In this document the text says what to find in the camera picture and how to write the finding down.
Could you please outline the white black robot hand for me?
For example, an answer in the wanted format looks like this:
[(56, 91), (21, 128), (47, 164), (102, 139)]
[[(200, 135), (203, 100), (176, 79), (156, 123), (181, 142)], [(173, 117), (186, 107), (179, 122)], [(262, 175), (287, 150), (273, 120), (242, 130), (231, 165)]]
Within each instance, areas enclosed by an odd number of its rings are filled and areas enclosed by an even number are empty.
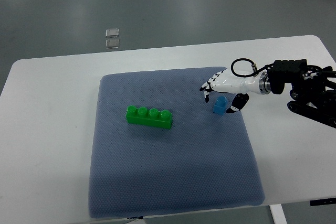
[(215, 73), (199, 90), (204, 92), (205, 102), (209, 101), (211, 92), (234, 94), (235, 97), (231, 106), (226, 110), (227, 113), (240, 111), (248, 102), (250, 92), (262, 95), (271, 92), (268, 74), (265, 71), (257, 74), (240, 71), (233, 74), (229, 69)]

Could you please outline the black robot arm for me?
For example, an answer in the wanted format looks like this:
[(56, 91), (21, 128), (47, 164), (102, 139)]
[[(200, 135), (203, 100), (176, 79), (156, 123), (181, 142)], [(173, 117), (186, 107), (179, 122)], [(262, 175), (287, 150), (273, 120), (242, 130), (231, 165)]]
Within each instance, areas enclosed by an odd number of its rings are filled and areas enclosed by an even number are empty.
[(267, 66), (270, 90), (282, 94), (291, 84), (288, 109), (298, 115), (335, 128), (335, 71), (309, 65), (305, 59), (276, 60)]

